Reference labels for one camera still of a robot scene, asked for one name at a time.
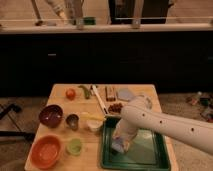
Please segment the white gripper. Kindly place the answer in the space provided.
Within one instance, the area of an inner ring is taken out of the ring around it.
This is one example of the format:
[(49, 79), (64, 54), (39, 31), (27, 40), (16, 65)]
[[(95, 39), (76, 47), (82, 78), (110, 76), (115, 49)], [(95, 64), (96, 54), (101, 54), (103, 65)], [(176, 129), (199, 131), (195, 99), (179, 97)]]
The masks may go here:
[(112, 141), (121, 142), (124, 147), (124, 152), (127, 152), (137, 133), (138, 128), (136, 126), (124, 119), (120, 119), (112, 134)]

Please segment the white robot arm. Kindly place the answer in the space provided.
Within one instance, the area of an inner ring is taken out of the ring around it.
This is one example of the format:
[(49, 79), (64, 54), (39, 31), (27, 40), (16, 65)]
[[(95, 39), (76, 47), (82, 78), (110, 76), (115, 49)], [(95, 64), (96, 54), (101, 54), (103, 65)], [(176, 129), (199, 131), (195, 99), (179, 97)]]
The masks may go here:
[(163, 134), (213, 155), (213, 124), (155, 112), (151, 101), (144, 95), (134, 97), (123, 106), (113, 138), (121, 138), (129, 146), (140, 128)]

